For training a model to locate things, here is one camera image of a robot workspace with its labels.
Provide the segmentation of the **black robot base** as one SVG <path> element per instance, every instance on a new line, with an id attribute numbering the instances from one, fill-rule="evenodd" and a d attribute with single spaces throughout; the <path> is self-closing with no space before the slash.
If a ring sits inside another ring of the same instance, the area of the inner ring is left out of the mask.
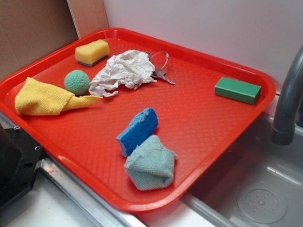
<path id="1" fill-rule="evenodd" d="M 43 147 L 19 126 L 0 123 L 0 211 L 31 191 Z"/>

